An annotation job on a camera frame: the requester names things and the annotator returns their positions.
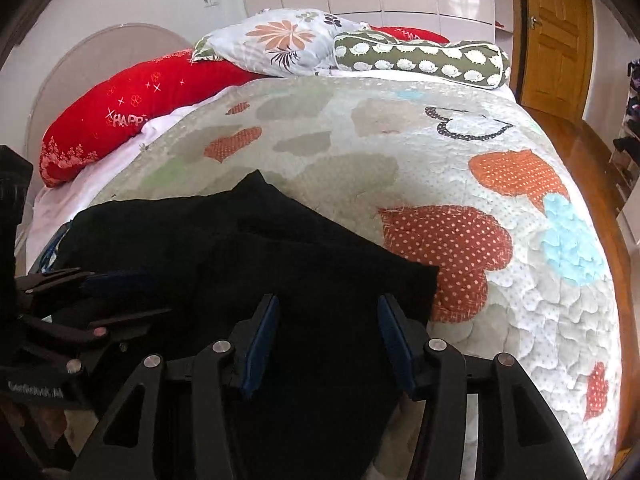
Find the black pants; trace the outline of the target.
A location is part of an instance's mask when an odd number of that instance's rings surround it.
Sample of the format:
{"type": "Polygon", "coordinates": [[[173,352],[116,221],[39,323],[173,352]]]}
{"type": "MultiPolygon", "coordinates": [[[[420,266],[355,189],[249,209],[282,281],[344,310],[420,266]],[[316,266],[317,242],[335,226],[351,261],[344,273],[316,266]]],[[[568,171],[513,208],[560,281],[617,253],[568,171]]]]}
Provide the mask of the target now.
{"type": "Polygon", "coordinates": [[[226,396],[228,435],[243,479],[358,479],[400,391],[378,328],[390,294],[426,321],[438,270],[394,255],[282,194],[252,172],[232,190],[125,200],[72,221],[55,266],[132,271],[125,289],[84,312],[132,302],[167,311],[149,352],[192,356],[278,302],[265,375],[251,396],[226,396]]]}

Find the pink white blanket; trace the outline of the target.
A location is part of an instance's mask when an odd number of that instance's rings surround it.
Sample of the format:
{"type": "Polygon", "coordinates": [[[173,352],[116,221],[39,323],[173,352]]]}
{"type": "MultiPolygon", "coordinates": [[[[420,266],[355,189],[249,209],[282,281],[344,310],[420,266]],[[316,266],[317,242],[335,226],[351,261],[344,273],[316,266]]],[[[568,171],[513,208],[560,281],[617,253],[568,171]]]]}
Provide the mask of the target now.
{"type": "Polygon", "coordinates": [[[168,115],[151,119],[140,133],[111,154],[81,170],[75,179],[57,188],[42,188],[35,198],[34,216],[26,240],[26,269],[32,267],[62,224],[88,208],[107,183],[156,139],[199,107],[200,104],[179,107],[168,115]]]}

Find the red long pillow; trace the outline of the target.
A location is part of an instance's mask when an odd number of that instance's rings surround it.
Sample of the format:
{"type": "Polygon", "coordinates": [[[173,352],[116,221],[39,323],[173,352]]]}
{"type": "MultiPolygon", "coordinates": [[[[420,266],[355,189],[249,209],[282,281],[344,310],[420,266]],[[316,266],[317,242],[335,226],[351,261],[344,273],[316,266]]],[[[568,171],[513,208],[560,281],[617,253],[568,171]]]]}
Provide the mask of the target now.
{"type": "Polygon", "coordinates": [[[177,51],[122,70],[91,88],[47,128],[39,174],[56,188],[141,132],[151,119],[259,76],[228,61],[191,60],[177,51]]]}

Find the patchwork heart quilt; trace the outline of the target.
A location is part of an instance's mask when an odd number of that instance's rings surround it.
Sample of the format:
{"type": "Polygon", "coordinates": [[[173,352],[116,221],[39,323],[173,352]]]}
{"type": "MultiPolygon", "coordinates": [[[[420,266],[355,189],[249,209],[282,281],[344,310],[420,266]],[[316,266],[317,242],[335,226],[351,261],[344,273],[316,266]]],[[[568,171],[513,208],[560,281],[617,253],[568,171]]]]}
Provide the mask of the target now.
{"type": "Polygon", "coordinates": [[[401,257],[439,268],[433,333],[512,353],[590,479],[614,464],[622,352],[612,273],[579,188],[506,92],[437,78],[258,79],[218,92],[99,192],[227,191],[252,171],[401,257]]]}

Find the rounded beige headboard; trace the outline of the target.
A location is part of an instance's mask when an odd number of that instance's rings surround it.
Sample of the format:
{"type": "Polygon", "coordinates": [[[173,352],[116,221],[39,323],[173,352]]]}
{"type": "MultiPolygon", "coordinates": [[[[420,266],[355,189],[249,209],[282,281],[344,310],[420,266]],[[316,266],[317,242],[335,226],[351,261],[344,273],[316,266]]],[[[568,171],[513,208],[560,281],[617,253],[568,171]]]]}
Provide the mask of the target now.
{"type": "Polygon", "coordinates": [[[96,84],[138,63],[189,49],[183,36],[143,23],[107,27],[81,40],[55,64],[28,115],[25,157],[38,162],[41,139],[55,118],[96,84]]]}

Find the cluttered shelf unit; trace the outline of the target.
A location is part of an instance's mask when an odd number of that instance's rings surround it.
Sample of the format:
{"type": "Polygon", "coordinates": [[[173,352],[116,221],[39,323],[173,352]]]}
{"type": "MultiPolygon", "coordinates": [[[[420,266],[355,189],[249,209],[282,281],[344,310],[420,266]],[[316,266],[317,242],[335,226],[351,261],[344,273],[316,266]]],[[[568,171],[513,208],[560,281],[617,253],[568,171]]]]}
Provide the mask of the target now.
{"type": "Polygon", "coordinates": [[[629,86],[620,131],[613,140],[610,162],[623,178],[623,219],[634,244],[639,244],[639,60],[627,65],[629,86]]]}

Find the floral white pillow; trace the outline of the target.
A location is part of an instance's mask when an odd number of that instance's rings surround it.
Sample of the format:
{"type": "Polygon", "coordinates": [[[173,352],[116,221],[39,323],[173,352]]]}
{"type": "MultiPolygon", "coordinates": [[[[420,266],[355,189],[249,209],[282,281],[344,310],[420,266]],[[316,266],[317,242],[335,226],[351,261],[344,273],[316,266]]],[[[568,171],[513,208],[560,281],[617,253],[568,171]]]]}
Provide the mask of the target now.
{"type": "Polygon", "coordinates": [[[368,27],[318,9],[265,10],[203,36],[191,60],[228,61],[273,77],[312,76],[335,66],[336,36],[368,27]]]}

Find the olive sheep bolster pillow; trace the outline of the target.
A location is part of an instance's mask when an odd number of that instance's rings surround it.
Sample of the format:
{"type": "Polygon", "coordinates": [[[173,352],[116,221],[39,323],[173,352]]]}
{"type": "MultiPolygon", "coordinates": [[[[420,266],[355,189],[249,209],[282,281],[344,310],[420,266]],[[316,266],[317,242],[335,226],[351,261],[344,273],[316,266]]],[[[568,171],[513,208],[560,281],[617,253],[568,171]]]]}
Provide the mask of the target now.
{"type": "Polygon", "coordinates": [[[506,52],[487,41],[438,44],[423,39],[400,40],[378,30],[360,30],[337,35],[333,53],[340,70],[399,70],[487,90],[500,88],[511,75],[506,52]]]}

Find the wooden door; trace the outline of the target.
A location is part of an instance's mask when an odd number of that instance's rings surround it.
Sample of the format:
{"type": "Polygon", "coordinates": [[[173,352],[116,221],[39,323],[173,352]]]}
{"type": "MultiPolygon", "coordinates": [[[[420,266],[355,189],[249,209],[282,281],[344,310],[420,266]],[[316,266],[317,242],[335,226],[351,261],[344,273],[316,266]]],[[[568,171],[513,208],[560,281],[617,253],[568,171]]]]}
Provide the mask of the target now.
{"type": "Polygon", "coordinates": [[[578,124],[590,85],[591,0],[513,0],[512,81],[521,106],[578,124]]]}

